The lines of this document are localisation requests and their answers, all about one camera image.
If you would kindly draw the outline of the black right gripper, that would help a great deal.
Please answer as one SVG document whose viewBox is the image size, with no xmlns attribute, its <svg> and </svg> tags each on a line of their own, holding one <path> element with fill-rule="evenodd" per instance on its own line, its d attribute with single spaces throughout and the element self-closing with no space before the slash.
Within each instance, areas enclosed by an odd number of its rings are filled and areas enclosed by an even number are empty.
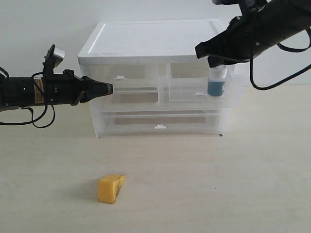
<svg viewBox="0 0 311 233">
<path fill-rule="evenodd" d="M 195 46 L 198 59 L 207 57 L 210 68 L 250 62 L 268 48 L 287 38 L 285 0 L 231 0 L 241 16 L 231 20 L 227 29 Z"/>
</svg>

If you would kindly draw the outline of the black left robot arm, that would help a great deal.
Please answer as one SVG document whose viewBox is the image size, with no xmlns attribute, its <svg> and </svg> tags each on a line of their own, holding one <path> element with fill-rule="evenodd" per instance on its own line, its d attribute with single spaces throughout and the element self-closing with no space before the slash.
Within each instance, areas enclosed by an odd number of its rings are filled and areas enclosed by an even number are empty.
<svg viewBox="0 0 311 233">
<path fill-rule="evenodd" d="M 1 78 L 0 110 L 44 105 L 75 106 L 113 92 L 112 84 L 95 81 L 87 76 L 77 77 L 69 69 L 59 74 Z"/>
</svg>

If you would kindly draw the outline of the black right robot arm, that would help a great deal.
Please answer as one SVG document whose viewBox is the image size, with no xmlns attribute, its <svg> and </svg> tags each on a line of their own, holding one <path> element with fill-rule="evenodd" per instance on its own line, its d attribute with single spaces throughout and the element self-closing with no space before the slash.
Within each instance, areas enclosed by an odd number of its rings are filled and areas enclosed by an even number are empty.
<svg viewBox="0 0 311 233">
<path fill-rule="evenodd" d="M 269 48 L 311 27 L 309 0 L 225 0 L 241 15 L 210 40 L 195 46 L 197 58 L 210 67 L 250 62 Z"/>
</svg>

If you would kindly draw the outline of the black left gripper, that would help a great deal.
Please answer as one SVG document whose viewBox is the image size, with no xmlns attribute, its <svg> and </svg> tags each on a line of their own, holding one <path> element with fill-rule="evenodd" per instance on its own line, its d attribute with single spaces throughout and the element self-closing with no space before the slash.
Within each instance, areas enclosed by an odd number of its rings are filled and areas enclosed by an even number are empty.
<svg viewBox="0 0 311 233">
<path fill-rule="evenodd" d="M 95 98 L 113 94 L 113 85 L 91 79 L 78 77 L 73 70 L 66 69 L 63 73 L 43 71 L 43 98 L 47 105 L 86 103 Z"/>
</svg>

